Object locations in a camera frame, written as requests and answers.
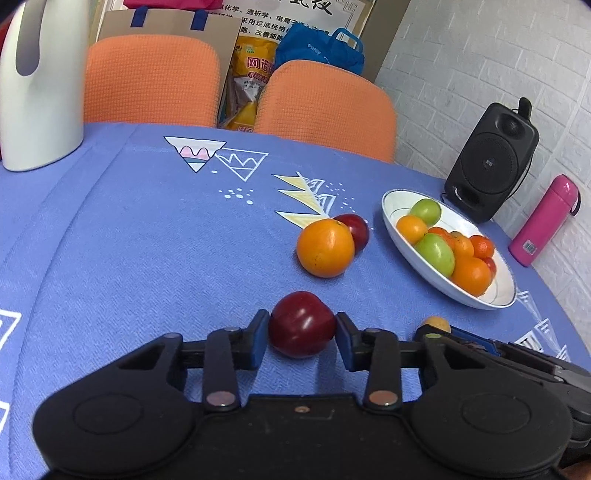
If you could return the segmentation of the orange fruit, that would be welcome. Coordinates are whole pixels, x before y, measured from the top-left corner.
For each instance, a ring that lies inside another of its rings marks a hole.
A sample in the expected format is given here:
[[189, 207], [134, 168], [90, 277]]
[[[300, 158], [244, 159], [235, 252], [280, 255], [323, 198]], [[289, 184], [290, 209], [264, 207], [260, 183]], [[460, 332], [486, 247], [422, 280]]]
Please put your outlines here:
[[474, 297], [482, 296], [492, 282], [492, 274], [486, 263], [473, 256], [459, 256], [451, 281]]

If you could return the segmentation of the left orange chair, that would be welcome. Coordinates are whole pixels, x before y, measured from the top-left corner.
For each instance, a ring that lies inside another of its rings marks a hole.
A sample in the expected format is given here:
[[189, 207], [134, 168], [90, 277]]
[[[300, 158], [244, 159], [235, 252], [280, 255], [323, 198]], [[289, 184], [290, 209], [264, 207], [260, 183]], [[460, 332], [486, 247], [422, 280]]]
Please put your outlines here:
[[200, 40], [172, 35], [106, 38], [88, 50], [84, 121], [213, 127], [221, 64]]

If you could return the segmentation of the right orange chair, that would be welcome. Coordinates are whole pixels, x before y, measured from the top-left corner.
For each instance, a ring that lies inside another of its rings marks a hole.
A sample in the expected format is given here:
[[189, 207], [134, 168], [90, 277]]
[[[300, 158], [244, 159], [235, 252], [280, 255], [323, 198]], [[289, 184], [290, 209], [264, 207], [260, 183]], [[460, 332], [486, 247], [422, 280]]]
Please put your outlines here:
[[332, 65], [293, 60], [271, 74], [253, 131], [391, 163], [397, 116], [389, 95], [369, 80]]

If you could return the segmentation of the blue plastic bag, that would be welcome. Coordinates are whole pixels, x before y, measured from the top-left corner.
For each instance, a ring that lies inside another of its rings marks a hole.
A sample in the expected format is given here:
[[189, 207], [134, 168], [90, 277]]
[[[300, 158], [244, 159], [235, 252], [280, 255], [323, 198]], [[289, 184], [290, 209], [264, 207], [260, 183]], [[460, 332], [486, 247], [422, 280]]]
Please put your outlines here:
[[338, 28], [329, 35], [295, 23], [276, 47], [274, 68], [294, 60], [332, 65], [360, 75], [365, 65], [363, 42], [345, 28]]

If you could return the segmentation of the small orange tangerine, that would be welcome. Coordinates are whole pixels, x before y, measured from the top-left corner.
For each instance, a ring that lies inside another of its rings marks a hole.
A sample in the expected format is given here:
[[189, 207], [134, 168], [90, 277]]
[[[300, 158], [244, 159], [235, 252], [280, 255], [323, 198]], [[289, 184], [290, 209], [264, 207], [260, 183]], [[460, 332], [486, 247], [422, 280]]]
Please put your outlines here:
[[443, 240], [446, 241], [446, 243], [450, 246], [451, 249], [454, 249], [455, 239], [447, 230], [445, 230], [441, 227], [434, 226], [434, 227], [431, 227], [428, 230], [428, 232], [431, 234], [438, 235], [439, 237], [441, 237]]

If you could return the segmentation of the large orange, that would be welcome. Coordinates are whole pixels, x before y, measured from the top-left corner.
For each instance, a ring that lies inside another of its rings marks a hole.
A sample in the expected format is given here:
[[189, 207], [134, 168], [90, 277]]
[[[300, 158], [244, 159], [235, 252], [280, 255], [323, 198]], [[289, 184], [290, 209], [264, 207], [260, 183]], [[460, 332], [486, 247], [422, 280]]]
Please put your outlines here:
[[335, 278], [353, 262], [355, 242], [346, 224], [335, 219], [322, 219], [301, 231], [295, 254], [301, 267], [311, 275]]

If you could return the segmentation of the white thermos jug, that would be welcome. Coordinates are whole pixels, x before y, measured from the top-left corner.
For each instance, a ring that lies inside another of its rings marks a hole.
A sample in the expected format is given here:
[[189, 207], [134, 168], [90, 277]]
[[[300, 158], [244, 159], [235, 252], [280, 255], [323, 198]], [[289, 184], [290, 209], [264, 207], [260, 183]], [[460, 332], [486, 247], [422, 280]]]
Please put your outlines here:
[[84, 138], [88, 1], [26, 1], [1, 52], [1, 159], [34, 170], [68, 156]]

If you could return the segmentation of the white poster with text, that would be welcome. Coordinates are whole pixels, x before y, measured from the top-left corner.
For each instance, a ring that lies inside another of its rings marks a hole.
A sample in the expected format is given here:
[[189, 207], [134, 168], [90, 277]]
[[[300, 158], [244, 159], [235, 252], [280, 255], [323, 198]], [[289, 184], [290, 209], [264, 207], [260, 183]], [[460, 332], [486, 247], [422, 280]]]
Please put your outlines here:
[[359, 36], [363, 32], [373, 1], [223, 1], [211, 14], [242, 18], [240, 34], [280, 39], [294, 23], [329, 34], [339, 28]]

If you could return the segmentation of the pink thermos bottle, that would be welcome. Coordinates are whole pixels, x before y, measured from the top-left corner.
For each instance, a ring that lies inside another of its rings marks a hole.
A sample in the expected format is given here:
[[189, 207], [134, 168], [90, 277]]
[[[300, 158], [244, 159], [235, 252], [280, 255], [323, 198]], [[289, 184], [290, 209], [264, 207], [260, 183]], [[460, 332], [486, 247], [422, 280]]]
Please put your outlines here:
[[523, 266], [530, 266], [557, 233], [568, 216], [581, 206], [576, 184], [565, 174], [554, 178], [532, 214], [510, 243], [508, 250]]

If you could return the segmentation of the small red tomato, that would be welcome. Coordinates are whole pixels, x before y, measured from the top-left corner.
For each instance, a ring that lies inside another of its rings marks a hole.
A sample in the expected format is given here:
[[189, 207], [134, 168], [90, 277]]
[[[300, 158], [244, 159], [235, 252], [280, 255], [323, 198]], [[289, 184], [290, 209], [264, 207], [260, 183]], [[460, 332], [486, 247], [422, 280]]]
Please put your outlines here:
[[484, 258], [483, 262], [487, 265], [490, 271], [490, 279], [494, 280], [497, 274], [497, 266], [495, 261], [492, 258]]

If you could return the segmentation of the black speaker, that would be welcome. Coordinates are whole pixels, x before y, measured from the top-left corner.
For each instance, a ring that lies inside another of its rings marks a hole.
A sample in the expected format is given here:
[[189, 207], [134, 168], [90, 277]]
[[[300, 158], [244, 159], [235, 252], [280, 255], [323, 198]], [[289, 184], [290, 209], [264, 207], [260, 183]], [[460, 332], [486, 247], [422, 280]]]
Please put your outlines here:
[[444, 193], [473, 222], [491, 220], [529, 169], [539, 143], [531, 114], [525, 97], [516, 109], [494, 102], [464, 145]]

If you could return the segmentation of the blue patterned tablecloth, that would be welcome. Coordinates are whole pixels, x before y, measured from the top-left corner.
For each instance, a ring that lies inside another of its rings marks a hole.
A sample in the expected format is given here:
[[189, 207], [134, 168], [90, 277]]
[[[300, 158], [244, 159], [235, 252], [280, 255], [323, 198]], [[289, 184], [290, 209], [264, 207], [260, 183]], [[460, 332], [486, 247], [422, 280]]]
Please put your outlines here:
[[[308, 291], [360, 328], [410, 339], [422, 321], [555, 348], [521, 305], [466, 307], [440, 293], [389, 236], [393, 189], [443, 183], [401, 165], [253, 134], [93, 124], [70, 156], [1, 174], [1, 475], [46, 470], [31, 432], [54, 391], [168, 332], [200, 340]], [[370, 240], [342, 275], [301, 267], [297, 238], [356, 214]]]

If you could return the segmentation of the orange chair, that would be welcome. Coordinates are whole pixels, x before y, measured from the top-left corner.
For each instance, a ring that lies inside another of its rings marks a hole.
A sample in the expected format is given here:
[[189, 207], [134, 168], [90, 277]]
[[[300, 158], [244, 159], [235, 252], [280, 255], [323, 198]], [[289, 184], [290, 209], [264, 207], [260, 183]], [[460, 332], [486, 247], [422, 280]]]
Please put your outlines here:
[[253, 131], [391, 163], [397, 116], [389, 95], [369, 80], [332, 65], [293, 60], [271, 74]]
[[200, 40], [172, 35], [106, 38], [88, 50], [84, 121], [213, 127], [221, 64]]

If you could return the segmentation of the small brown longan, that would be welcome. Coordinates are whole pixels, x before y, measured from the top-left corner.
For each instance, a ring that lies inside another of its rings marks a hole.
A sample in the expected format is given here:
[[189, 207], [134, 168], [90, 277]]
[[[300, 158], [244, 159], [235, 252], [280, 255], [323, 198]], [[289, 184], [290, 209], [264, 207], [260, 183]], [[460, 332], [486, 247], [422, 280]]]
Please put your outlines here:
[[445, 318], [440, 316], [430, 316], [423, 321], [423, 324], [429, 325], [433, 328], [439, 329], [447, 333], [451, 332], [450, 323]]

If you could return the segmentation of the magenta tote bag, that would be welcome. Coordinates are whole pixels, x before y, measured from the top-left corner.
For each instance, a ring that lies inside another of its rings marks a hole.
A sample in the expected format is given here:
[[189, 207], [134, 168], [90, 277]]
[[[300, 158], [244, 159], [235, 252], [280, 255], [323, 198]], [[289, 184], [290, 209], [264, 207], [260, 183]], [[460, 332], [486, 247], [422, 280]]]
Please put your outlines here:
[[128, 9], [139, 7], [179, 10], [217, 10], [223, 6], [222, 0], [124, 0], [123, 5]]

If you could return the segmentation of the brown paper bag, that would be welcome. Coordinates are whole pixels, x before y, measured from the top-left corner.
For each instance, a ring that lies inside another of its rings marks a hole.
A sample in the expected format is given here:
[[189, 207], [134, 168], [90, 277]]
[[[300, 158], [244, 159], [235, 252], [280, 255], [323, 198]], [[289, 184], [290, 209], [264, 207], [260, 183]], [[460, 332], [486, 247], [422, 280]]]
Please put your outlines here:
[[207, 43], [217, 53], [224, 90], [242, 18], [179, 9], [111, 10], [104, 13], [97, 40], [125, 35], [176, 35]]

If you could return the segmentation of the yellow rice bag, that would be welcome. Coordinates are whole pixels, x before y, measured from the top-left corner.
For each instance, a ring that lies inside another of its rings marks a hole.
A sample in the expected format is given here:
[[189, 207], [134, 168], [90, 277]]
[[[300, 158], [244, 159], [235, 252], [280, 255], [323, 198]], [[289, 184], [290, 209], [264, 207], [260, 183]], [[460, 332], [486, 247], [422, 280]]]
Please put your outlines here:
[[273, 74], [276, 47], [276, 42], [263, 37], [238, 37], [226, 81], [221, 128], [253, 130], [259, 96]]

